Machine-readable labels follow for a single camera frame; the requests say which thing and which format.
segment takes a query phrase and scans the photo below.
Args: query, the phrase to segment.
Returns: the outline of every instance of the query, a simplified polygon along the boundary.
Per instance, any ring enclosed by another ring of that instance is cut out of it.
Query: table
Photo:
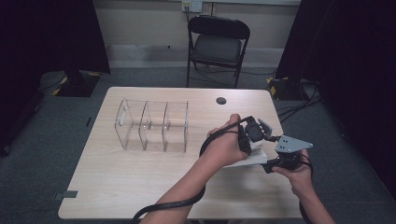
[[[218,97],[227,100],[216,103]],[[189,102],[189,128],[184,153],[125,150],[114,129],[123,98],[142,101]],[[130,219],[155,203],[197,160],[206,134],[228,120],[263,119],[281,135],[272,98],[262,90],[113,87],[106,94],[84,147],[59,216],[65,219]],[[275,144],[265,142],[268,159],[276,157]],[[206,185],[204,198],[189,214],[191,219],[301,217],[289,180],[266,174],[260,165],[223,168]]]

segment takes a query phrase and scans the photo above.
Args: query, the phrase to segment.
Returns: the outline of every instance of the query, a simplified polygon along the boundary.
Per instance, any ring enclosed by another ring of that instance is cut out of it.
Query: acrylic divider
[[[124,149],[185,152],[188,102],[123,99],[115,129]]]

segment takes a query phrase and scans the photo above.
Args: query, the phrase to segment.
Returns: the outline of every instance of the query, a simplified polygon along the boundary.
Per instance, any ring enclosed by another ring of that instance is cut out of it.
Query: wall
[[[94,4],[106,45],[187,47],[187,18],[180,1],[96,0]],[[213,11],[216,16],[245,22],[251,30],[249,48],[283,49],[297,9],[296,4],[203,2],[202,14]]]

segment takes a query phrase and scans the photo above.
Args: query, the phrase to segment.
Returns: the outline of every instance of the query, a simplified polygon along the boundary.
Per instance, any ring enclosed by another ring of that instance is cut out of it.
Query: chair seat
[[[241,45],[238,39],[199,35],[191,57],[198,60],[238,64]]]

